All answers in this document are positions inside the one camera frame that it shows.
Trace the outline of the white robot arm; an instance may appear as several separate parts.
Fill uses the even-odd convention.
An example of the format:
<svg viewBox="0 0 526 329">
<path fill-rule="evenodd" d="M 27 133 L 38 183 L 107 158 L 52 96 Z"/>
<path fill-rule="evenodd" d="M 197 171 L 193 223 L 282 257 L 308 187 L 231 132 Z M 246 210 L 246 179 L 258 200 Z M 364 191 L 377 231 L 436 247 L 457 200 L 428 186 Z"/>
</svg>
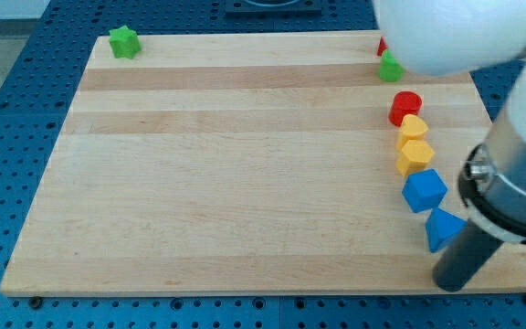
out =
<svg viewBox="0 0 526 329">
<path fill-rule="evenodd" d="M 523 61 L 458 189 L 485 240 L 526 244 L 526 0 L 379 0 L 374 15 L 393 56 L 420 75 Z"/>
</svg>

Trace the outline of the red block behind arm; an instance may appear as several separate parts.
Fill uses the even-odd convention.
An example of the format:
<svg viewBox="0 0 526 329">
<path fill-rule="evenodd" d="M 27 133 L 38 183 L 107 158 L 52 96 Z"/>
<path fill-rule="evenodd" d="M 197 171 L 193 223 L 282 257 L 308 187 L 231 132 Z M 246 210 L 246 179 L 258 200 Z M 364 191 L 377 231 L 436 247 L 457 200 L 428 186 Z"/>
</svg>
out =
<svg viewBox="0 0 526 329">
<path fill-rule="evenodd" d="M 387 44 L 386 44 L 384 37 L 381 37 L 379 40 L 376 55 L 378 57 L 381 57 L 385 50 L 387 50 Z"/>
</svg>

